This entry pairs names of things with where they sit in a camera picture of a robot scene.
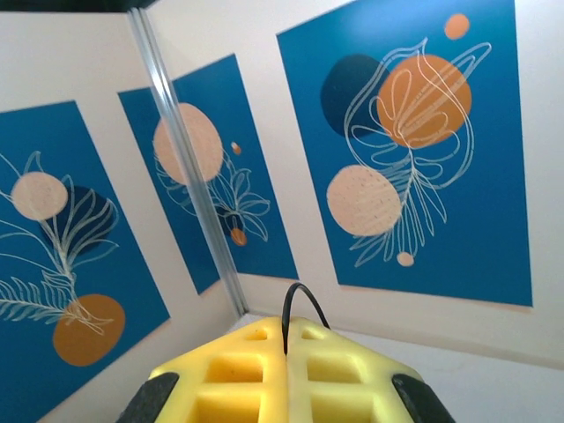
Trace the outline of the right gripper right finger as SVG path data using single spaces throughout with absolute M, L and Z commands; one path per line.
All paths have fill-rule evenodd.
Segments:
M 453 422 L 413 368 L 305 318 L 290 321 L 291 422 Z

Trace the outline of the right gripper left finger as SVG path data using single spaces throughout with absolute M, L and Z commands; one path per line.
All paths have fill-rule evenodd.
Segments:
M 119 422 L 287 422 L 281 322 L 265 317 L 150 373 Z

